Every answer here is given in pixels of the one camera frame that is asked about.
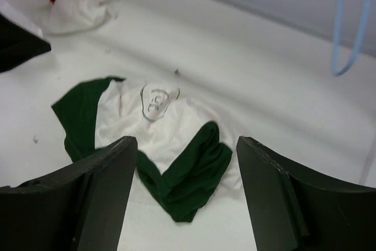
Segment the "light blue wire hanger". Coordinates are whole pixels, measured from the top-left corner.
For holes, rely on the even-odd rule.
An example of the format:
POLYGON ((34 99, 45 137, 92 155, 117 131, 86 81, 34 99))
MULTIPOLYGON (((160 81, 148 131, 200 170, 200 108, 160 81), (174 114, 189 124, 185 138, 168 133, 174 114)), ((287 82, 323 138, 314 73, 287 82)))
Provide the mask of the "light blue wire hanger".
POLYGON ((375 0, 336 0, 332 76, 342 76, 361 54, 375 57, 375 0))

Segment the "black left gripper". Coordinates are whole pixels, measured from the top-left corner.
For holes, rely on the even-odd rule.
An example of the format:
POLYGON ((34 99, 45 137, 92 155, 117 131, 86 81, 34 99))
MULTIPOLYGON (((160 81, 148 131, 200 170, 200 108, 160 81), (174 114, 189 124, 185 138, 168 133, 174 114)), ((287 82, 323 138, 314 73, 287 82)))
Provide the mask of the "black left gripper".
POLYGON ((1 72, 51 51, 49 42, 8 20, 1 14, 1 72))

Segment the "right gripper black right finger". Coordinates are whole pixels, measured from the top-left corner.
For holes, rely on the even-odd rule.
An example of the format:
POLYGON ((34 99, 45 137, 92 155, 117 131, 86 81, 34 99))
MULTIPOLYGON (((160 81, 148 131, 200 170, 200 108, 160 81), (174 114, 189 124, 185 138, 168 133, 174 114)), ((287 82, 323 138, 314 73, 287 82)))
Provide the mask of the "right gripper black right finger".
POLYGON ((237 157, 258 250, 374 250, 375 189, 242 136, 237 157))

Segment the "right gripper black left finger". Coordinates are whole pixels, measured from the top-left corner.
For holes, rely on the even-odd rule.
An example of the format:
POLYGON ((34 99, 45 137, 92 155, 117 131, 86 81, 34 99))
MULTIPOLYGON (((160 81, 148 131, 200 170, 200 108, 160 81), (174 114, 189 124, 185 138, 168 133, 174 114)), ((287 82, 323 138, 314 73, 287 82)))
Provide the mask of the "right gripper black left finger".
POLYGON ((116 250, 137 141, 125 136, 78 162, 1 187, 2 250, 116 250))

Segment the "white and green t-shirt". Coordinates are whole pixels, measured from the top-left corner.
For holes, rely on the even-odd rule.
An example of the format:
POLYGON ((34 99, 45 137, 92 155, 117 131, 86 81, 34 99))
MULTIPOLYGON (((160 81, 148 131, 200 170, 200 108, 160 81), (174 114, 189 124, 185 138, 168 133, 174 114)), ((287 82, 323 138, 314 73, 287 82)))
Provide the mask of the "white and green t-shirt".
POLYGON ((73 162, 136 138, 137 175, 175 222, 192 222, 218 188, 241 188, 236 127, 174 84, 97 78, 74 86, 52 110, 73 162))

